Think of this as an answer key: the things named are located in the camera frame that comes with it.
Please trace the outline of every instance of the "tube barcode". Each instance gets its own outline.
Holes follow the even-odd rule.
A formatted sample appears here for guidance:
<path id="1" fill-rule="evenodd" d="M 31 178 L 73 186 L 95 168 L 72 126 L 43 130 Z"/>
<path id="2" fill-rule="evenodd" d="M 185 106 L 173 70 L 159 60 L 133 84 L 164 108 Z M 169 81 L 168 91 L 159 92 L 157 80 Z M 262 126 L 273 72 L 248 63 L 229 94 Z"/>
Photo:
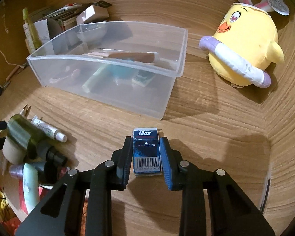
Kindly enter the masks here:
<path id="1" fill-rule="evenodd" d="M 151 172 L 160 171 L 159 157 L 135 157 L 134 158 L 135 171 L 139 172 Z"/>

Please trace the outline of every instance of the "plastic bin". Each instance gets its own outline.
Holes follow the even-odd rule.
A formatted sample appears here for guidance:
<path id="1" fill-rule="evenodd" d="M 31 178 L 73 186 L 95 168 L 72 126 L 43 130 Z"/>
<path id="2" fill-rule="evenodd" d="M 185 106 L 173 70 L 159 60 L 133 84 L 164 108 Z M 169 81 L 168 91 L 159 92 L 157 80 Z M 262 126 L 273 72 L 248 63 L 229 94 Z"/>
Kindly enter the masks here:
<path id="1" fill-rule="evenodd" d="M 147 22 L 82 24 L 27 60 L 43 86 L 161 119 L 183 74 L 187 36 L 187 29 Z M 148 64 L 85 55 L 107 51 L 157 52 L 159 59 Z"/>

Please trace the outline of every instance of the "toy tag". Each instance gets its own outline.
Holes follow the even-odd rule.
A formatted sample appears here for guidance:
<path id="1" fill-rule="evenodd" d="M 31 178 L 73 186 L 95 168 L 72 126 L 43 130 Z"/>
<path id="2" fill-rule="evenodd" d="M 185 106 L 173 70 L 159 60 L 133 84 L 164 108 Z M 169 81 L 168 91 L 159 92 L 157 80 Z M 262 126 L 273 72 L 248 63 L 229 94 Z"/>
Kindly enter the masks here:
<path id="1" fill-rule="evenodd" d="M 269 5 L 277 13 L 287 16 L 289 14 L 289 8 L 283 2 L 283 0 L 268 0 Z"/>

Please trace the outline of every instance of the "silver rivet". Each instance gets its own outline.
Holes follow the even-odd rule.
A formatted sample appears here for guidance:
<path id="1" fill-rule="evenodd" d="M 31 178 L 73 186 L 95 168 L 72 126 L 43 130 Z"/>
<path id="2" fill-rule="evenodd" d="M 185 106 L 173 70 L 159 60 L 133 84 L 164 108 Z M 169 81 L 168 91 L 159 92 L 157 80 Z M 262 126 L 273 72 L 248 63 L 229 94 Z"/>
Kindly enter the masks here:
<path id="1" fill-rule="evenodd" d="M 180 166 L 182 167 L 188 167 L 189 166 L 189 162 L 187 160 L 182 160 L 180 163 L 179 163 Z"/>
<path id="2" fill-rule="evenodd" d="M 112 160 L 108 160 L 108 161 L 106 161 L 105 162 L 105 166 L 106 167 L 111 167 L 111 166 L 113 166 L 115 163 L 112 161 Z"/>
<path id="3" fill-rule="evenodd" d="M 78 173 L 78 171 L 76 169 L 71 169 L 68 172 L 69 176 L 74 176 L 74 175 L 76 175 L 76 173 Z"/>
<path id="4" fill-rule="evenodd" d="M 216 171 L 216 174 L 218 174 L 219 176 L 224 176 L 225 175 L 225 170 L 223 170 L 223 169 L 218 169 L 217 171 Z"/>

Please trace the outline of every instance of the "purple plush end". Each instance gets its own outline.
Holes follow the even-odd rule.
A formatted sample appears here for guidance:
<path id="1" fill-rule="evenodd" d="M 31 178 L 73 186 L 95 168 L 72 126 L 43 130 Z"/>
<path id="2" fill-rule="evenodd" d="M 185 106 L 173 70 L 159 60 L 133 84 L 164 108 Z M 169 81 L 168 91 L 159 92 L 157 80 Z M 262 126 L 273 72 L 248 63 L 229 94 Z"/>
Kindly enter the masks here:
<path id="1" fill-rule="evenodd" d="M 270 75 L 268 75 L 268 73 L 265 71 L 263 71 L 263 76 L 263 83 L 259 87 L 265 89 L 271 85 L 271 78 Z"/>
<path id="2" fill-rule="evenodd" d="M 217 40 L 217 39 L 215 39 L 212 36 L 203 36 L 200 39 L 199 47 L 202 50 L 209 50 L 212 53 L 214 53 L 214 50 L 216 48 L 216 45 L 218 45 L 219 43 L 220 43 L 220 41 Z"/>

